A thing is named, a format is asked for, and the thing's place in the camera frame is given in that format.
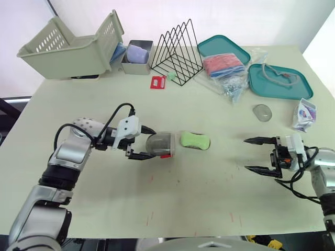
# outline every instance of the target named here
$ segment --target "red card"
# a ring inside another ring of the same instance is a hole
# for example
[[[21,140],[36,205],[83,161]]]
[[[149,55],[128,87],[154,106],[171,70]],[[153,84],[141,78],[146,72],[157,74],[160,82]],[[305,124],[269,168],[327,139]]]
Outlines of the red card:
[[[150,89],[165,89],[165,79],[165,76],[152,77]]]

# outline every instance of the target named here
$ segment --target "wire rack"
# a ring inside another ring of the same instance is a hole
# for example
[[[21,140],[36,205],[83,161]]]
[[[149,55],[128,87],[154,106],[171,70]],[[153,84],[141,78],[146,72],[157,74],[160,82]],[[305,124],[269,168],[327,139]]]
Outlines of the wire rack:
[[[180,86],[203,69],[191,19],[161,34],[151,68],[162,75],[175,72],[172,81]]]

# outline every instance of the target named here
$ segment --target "plastic basket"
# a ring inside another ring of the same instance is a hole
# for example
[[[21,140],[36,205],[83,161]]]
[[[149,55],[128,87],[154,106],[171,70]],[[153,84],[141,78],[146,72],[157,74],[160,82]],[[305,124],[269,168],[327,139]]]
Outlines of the plastic basket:
[[[111,70],[109,60],[123,34],[115,10],[95,35],[83,37],[76,37],[54,17],[17,56],[47,79],[98,75]]]

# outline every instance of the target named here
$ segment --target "teal plastic tray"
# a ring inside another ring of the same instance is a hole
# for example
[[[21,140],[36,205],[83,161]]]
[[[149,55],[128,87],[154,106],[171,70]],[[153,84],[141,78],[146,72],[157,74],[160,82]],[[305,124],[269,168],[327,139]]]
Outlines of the teal plastic tray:
[[[242,64],[246,65],[250,61],[249,53],[223,35],[216,35],[201,42],[198,48],[202,56],[234,53]]]
[[[293,86],[282,86],[267,80],[262,72],[261,64],[253,64],[249,67],[248,77],[250,89],[259,96],[269,98],[286,98],[286,99],[309,99],[313,96],[313,91],[310,88],[305,76],[294,69],[284,68],[271,65],[276,71],[290,72],[300,76],[300,81]],[[289,83],[289,80],[282,76],[277,76],[275,73],[265,67],[266,74],[275,80]]]

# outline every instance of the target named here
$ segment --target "green sponge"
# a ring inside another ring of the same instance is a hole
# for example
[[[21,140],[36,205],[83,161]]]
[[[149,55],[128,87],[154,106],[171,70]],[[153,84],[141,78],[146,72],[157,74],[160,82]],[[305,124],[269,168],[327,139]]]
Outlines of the green sponge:
[[[184,147],[207,150],[210,145],[210,139],[207,135],[182,132],[180,143]]]

